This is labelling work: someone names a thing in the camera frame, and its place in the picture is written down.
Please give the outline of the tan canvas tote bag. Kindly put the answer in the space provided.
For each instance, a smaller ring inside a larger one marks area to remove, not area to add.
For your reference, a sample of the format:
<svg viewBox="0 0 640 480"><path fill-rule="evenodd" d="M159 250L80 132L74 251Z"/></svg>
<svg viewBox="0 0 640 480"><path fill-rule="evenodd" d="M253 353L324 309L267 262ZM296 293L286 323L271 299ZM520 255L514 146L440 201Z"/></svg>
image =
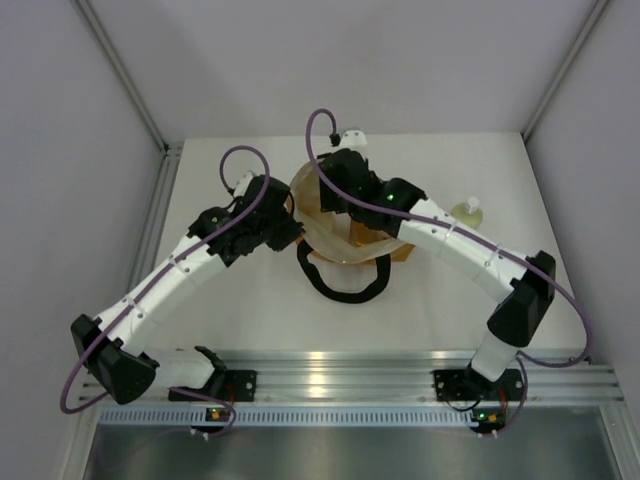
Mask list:
<svg viewBox="0 0 640 480"><path fill-rule="evenodd" d="M369 302L387 288L392 264L406 261L414 246L379 231L375 231L376 243L355 245L351 237L354 220L346 214L321 211L319 181L312 164L306 163L290 183L293 215L304 228L304 233L296 240L297 261L311 285L327 299L352 305ZM324 281L317 266L310 261L311 257L347 267L373 266L376 278L359 292L336 290Z"/></svg>

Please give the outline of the green pump bottle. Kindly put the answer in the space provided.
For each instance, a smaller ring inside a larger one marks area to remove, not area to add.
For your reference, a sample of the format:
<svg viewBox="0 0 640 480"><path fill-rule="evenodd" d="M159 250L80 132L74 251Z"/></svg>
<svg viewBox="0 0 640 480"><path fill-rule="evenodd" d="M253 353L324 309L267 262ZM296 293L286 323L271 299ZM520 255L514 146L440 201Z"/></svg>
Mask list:
<svg viewBox="0 0 640 480"><path fill-rule="evenodd" d="M484 219L480 200L477 197L469 197L465 201L456 204L451 209L451 215L455 219L475 230L480 227Z"/></svg>

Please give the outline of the orange bottle pink cap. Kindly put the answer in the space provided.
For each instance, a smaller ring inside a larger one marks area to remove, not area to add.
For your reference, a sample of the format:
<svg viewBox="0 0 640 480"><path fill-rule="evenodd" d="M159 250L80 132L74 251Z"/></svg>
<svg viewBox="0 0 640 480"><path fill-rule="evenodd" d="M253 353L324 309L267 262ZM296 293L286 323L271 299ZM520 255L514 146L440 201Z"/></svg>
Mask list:
<svg viewBox="0 0 640 480"><path fill-rule="evenodd" d="M351 223L351 237L357 246L371 245L377 242L376 232L374 230L355 221Z"/></svg>

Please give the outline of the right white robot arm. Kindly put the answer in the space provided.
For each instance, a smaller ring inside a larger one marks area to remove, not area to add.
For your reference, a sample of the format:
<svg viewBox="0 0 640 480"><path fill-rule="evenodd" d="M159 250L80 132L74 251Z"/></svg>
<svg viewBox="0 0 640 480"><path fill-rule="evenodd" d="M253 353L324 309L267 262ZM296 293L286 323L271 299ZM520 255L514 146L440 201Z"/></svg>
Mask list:
<svg viewBox="0 0 640 480"><path fill-rule="evenodd" d="M502 250L446 214L415 185L380 179L363 156L343 148L317 162L324 212L345 213L370 230L431 252L497 303L461 384L478 397L500 388L517 352L528 346L555 297L556 261L539 251Z"/></svg>

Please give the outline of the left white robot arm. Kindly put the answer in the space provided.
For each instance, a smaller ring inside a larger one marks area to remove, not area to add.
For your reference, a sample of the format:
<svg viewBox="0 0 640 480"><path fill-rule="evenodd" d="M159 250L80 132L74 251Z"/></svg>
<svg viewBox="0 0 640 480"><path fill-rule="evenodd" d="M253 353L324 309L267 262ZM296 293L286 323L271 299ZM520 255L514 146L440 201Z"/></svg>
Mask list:
<svg viewBox="0 0 640 480"><path fill-rule="evenodd" d="M148 349L154 331L192 293L236 260L267 245L281 251L303 232L293 213L290 187L246 173L227 208L203 211L177 247L129 294L96 317L80 315L71 335L81 364L120 405L150 391L177 388L174 400L193 391L207 400L226 386L226 367L203 346Z"/></svg>

